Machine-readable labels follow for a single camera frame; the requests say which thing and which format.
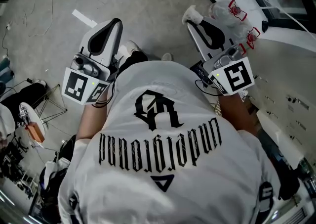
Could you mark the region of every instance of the white t-shirt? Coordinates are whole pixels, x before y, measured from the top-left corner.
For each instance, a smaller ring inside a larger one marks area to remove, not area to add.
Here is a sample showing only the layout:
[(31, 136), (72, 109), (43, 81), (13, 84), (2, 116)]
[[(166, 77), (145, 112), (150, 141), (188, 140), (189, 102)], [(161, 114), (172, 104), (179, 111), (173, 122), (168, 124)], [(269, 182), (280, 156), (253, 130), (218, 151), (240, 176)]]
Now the white t-shirt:
[(75, 144), (59, 191), (63, 223), (74, 195), (85, 224), (241, 224), (263, 181), (278, 194), (259, 140), (216, 116), (197, 79), (166, 61), (119, 75), (102, 131)]

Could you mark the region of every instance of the gray floor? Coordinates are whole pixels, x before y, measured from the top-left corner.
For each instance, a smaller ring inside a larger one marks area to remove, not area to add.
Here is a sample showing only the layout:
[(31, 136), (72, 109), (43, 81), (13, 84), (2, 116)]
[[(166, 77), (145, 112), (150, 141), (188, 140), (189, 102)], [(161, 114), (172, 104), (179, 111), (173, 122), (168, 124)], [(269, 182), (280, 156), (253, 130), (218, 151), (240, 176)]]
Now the gray floor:
[[(190, 67), (200, 58), (181, 19), (190, 5), (206, 15), (210, 4), (209, 0), (53, 0), (53, 22), (43, 35), (51, 23), (52, 0), (9, 0), (0, 18), (0, 35), (3, 37), (10, 22), (12, 28), (4, 45), (9, 48), (11, 68), (16, 74), (14, 84), (26, 78), (45, 80), (50, 87), (62, 84), (65, 67), (70, 66), (83, 35), (90, 29), (72, 15), (74, 9), (97, 23), (120, 18), (124, 25), (122, 42), (133, 40), (145, 53), (159, 57), (171, 52), (175, 61)], [(64, 101), (68, 112), (51, 123), (72, 135), (78, 129), (83, 107)], [(28, 139), (24, 130), (18, 133)], [(50, 126), (43, 146), (59, 149), (61, 140), (69, 138), (67, 134)], [(37, 150), (44, 162), (54, 157), (52, 151)], [(43, 168), (34, 149), (30, 149), (24, 163), (34, 172)]]

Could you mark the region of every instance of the sleeve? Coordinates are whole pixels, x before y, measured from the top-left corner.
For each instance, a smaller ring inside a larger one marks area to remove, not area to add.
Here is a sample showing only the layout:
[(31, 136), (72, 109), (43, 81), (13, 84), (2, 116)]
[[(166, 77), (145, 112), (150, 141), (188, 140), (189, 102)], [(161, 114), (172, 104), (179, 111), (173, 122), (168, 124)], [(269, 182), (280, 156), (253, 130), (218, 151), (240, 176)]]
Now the sleeve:
[(71, 215), (74, 211), (69, 202), (75, 193), (75, 173), (90, 141), (90, 139), (80, 139), (75, 142), (74, 155), (59, 188), (58, 208), (63, 224), (72, 224)]
[(263, 150), (259, 139), (245, 130), (240, 130), (238, 133), (247, 145), (256, 153), (261, 164), (263, 182), (268, 181), (273, 187), (274, 196), (278, 197), (281, 187), (280, 180), (272, 162)]

